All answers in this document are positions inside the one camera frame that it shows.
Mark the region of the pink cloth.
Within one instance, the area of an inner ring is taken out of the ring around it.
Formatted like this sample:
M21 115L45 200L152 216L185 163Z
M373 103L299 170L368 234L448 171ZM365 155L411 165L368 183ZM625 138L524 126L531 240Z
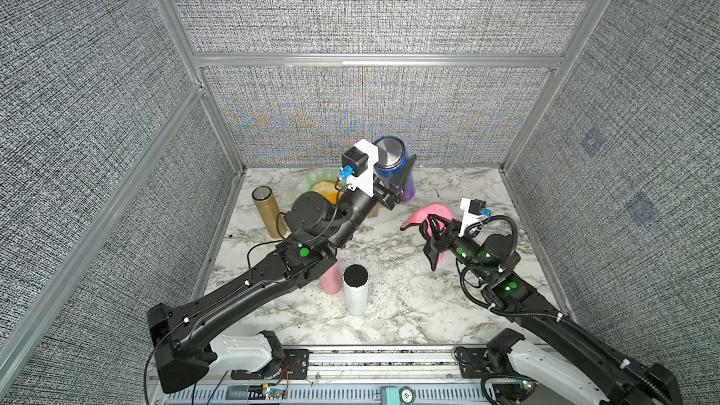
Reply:
M453 215L448 207L443 204L435 202L434 204L426 205L416 210L408 219L401 224L400 229L406 231L411 227L420 226L423 222L427 222L431 215L435 215L441 218L442 223L452 221Z

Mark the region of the blue thermos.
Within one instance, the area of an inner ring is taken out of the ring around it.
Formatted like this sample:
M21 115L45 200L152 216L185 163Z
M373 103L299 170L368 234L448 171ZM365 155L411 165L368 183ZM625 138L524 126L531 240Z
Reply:
M379 160L374 167L378 179L377 185L384 185L409 161L408 151L403 140L396 136L381 137L373 144L379 151Z

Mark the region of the white thermos black lid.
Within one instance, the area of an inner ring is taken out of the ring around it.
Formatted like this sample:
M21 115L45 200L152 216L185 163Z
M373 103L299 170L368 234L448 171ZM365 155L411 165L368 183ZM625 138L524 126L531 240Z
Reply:
M369 272L361 264L352 264L343 272L343 291L348 313L363 315L368 308Z

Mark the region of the gold gradient thermos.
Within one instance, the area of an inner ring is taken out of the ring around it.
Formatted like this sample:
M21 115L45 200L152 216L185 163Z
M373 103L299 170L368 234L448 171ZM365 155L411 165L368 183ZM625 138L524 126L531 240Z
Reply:
M279 218L281 210L279 210L273 189L268 186L257 187L253 189L251 197L270 236L276 239L285 236L286 227Z

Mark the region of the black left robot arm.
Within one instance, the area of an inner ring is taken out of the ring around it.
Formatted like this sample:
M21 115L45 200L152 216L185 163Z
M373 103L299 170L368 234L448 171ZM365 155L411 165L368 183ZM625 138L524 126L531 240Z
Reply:
M347 190L330 202L315 191L297 197L284 218L291 232L255 266L232 281L185 305L158 303L147 313L154 365L166 394L197 384L219 361L211 342L232 324L264 304L320 279L337 252L376 204L393 209L404 196L416 158L387 181L371 178L370 192Z

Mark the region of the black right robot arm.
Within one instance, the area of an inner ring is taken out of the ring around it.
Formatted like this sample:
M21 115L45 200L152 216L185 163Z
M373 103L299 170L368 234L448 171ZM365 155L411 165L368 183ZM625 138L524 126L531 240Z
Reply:
M491 234L477 243L479 231L496 219L508 224L509 234ZM670 370L658 363L644 365L611 348L515 273L521 257L519 231L511 217L485 216L466 225L431 213L416 225L432 268L443 253L452 253L461 290L472 303L517 324L557 352L547 354L519 332L504 330L487 345L484 382L535 382L576 404L683 403Z

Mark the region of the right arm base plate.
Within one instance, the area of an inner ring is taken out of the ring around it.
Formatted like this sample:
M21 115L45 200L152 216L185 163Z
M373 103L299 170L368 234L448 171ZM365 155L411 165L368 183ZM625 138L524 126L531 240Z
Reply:
M487 379L491 374L506 372L506 356L493 348L457 346L453 356L463 379Z

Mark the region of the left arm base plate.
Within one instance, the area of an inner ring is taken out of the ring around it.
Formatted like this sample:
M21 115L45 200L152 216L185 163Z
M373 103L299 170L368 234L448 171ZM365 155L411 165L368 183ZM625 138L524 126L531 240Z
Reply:
M250 373L243 370L233 370L231 379L278 383L281 375L283 375L285 380L306 380L309 371L310 354L311 351L308 349L285 350L280 361L271 361L267 367L264 367L259 372Z

